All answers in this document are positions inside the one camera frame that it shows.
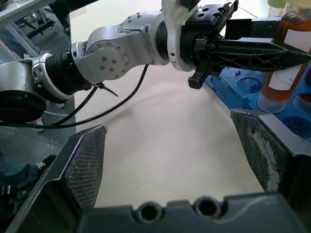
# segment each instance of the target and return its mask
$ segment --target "black cable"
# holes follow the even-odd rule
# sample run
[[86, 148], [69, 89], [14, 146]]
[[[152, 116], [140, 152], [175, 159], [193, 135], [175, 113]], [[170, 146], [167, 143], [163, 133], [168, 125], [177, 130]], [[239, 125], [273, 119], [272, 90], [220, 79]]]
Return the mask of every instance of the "black cable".
[[67, 117], [61, 119], [60, 121], [58, 121], [52, 125], [61, 125], [61, 124], [65, 123], [66, 121], [68, 121], [70, 118], [72, 118], [74, 115], [76, 115], [87, 104], [87, 102], [92, 98], [92, 96], [95, 94], [97, 89], [98, 89], [98, 87], [94, 87], [91, 90], [91, 92], [89, 93], [89, 95], [85, 98], [85, 100], [75, 110], [73, 110], [72, 113], [70, 113]]
[[113, 112], [114, 110], [118, 109], [119, 107], [121, 107], [122, 105], [124, 105], [126, 102], [128, 102], [138, 91], [138, 89], [141, 86], [142, 81], [144, 80], [144, 77], [146, 75], [147, 72], [147, 68], [149, 65], [145, 65], [144, 70], [141, 74], [140, 80], [137, 84], [137, 86], [135, 87], [134, 91], [128, 96], [126, 97], [124, 100], [122, 100], [120, 103], [118, 103], [117, 105], [115, 105], [114, 107], [110, 108], [109, 110], [91, 117], [89, 119], [86, 120], [82, 120], [73, 124], [67, 124], [67, 125], [34, 125], [34, 124], [8, 124], [8, 123], [3, 123], [0, 122], [0, 126], [7, 126], [7, 127], [23, 127], [23, 128], [36, 128], [36, 129], [65, 129], [65, 128], [70, 128], [70, 127], [74, 127], [74, 126], [78, 126], [78, 125], [83, 125], [86, 123], [89, 123], [91, 121], [97, 120], [98, 118], [101, 118], [111, 112]]

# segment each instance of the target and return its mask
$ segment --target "table surface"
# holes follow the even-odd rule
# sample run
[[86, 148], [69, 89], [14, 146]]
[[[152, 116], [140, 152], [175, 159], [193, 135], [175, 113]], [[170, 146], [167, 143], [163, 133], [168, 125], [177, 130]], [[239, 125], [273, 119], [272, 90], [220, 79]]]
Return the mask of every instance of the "table surface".
[[16, 22], [20, 18], [29, 15], [31, 12], [38, 10], [55, 0], [27, 0], [20, 4], [6, 3], [5, 8], [0, 11], [0, 27]]
[[[70, 14], [72, 42], [85, 41], [96, 28], [119, 24], [136, 12], [160, 8], [161, 0], [100, 0]], [[251, 17], [243, 9], [234, 14], [234, 18]], [[142, 69], [135, 67], [123, 78], [105, 82], [119, 97], [98, 91], [76, 120], [97, 115], [128, 96]], [[149, 66], [140, 90], [128, 103], [78, 127], [103, 123], [108, 127], [97, 207], [131, 204], [136, 208], [150, 200], [165, 205], [203, 195], [222, 200], [227, 195], [262, 192], [230, 111], [207, 85], [190, 89], [187, 79], [192, 73], [170, 64]], [[76, 106], [87, 94], [76, 93]]]

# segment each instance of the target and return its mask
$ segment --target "blue tray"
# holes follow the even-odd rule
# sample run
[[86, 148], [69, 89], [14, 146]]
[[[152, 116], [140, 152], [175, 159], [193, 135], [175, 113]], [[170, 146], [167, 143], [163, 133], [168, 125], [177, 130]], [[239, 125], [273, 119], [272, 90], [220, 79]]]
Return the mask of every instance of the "blue tray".
[[[311, 142], [311, 113], [294, 105], [297, 95], [311, 94], [311, 86], [306, 85], [305, 76], [306, 73], [300, 79], [285, 109], [275, 115], [294, 134]], [[257, 99], [263, 80], [262, 72], [226, 67], [219, 76], [209, 76], [206, 83], [229, 109], [260, 110]]]

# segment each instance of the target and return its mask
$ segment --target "mesh gripper pad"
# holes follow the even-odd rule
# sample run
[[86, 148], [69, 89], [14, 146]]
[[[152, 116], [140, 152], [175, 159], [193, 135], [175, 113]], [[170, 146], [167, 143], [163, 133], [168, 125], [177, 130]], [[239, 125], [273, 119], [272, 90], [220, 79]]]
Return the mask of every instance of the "mesh gripper pad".
[[63, 176], [81, 210], [95, 205], [102, 180], [105, 137], [105, 127], [99, 127], [80, 139]]

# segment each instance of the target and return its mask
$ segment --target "robotic arm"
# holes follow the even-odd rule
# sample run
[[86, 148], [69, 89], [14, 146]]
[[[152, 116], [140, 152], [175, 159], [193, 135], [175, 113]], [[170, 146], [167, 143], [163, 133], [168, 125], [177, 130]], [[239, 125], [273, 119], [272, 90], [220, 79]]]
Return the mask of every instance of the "robotic arm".
[[0, 120], [36, 120], [48, 100], [65, 102], [75, 92], [121, 78], [139, 65], [171, 62], [181, 71], [195, 70], [189, 86], [200, 89], [209, 74], [220, 74], [223, 67], [267, 72], [310, 60], [303, 51], [272, 42], [279, 18], [230, 20], [238, 0], [200, 8], [198, 2], [163, 0], [163, 12], [137, 13], [121, 24], [98, 28], [88, 41], [60, 54], [1, 65]]

